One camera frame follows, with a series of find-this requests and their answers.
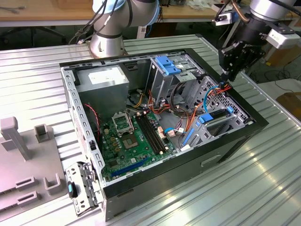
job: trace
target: label sticker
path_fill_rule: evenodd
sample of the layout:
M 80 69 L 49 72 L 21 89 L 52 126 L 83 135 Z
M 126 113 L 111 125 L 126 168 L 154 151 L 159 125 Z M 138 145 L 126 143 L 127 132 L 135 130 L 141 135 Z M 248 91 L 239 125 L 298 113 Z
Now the label sticker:
M 121 81 L 126 79 L 126 77 L 121 74 L 120 70 L 117 67 L 109 68 L 105 71 L 90 73 L 89 78 L 93 85 L 103 82 Z

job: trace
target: floor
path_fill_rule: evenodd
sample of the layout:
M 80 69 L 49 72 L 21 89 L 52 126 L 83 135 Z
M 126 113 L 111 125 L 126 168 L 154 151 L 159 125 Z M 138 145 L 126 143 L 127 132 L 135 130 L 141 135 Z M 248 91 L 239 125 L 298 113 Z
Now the floor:
M 69 41 L 74 33 L 81 26 L 56 26 L 55 30 L 64 34 L 67 41 Z M 10 28 L 0 28 L 0 34 L 9 30 Z M 178 23 L 175 35 L 185 34 L 196 34 L 199 33 L 205 37 L 216 47 L 221 47 L 224 43 L 230 29 L 227 27 L 215 27 L 211 23 Z M 30 31 L 22 31 L 7 36 L 8 43 L 4 43 L 0 40 L 0 50 L 8 49 L 20 49 L 20 48 L 31 48 L 31 35 Z M 135 39 L 137 34 L 137 27 L 127 28 L 123 31 L 124 39 Z M 43 31 L 36 31 L 35 34 L 35 46 L 46 47 L 46 46 L 57 46 L 62 45 L 61 38 L 56 37 L 52 34 L 45 33 Z M 294 60 L 289 65 L 285 66 L 285 70 L 288 72 L 280 73 L 283 68 L 269 67 L 261 62 L 257 62 L 247 73 L 257 83 L 263 83 L 268 81 L 280 80 L 284 78 L 297 78 L 300 75 L 301 57 Z

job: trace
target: ram slot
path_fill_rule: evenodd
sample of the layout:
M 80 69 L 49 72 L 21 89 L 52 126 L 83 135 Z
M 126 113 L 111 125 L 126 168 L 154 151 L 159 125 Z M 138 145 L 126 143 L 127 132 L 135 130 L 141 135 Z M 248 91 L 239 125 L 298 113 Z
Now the ram slot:
M 162 144 L 161 140 L 157 136 L 156 132 L 154 131 L 151 123 L 147 119 L 146 116 L 137 117 L 136 121 L 142 130 L 143 134 L 145 135 L 147 141 L 149 142 L 151 148 L 153 149 L 155 154 L 160 154 L 160 152 L 164 152 L 165 148 Z

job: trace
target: wooden table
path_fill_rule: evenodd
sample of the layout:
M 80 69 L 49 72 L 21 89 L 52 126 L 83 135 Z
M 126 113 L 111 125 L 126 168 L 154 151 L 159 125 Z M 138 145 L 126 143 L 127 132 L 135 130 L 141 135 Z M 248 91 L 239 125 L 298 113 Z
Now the wooden table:
M 0 27 L 80 25 L 94 14 L 92 9 L 61 9 L 56 0 L 0 0 L 0 6 L 26 6 L 19 14 L 0 10 Z M 189 6 L 163 7 L 164 22 L 204 22 L 214 15 L 209 8 L 196 11 Z

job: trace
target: motherboard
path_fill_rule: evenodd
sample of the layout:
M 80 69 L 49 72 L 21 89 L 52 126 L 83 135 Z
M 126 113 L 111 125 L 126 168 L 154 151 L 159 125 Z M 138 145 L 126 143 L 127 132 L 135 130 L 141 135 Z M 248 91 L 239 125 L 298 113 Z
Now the motherboard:
M 169 138 L 160 133 L 161 127 L 152 112 L 138 116 L 120 113 L 100 127 L 104 131 L 102 175 L 106 181 L 169 158 L 176 152 Z M 133 130 L 120 135 L 120 129 L 127 127 Z

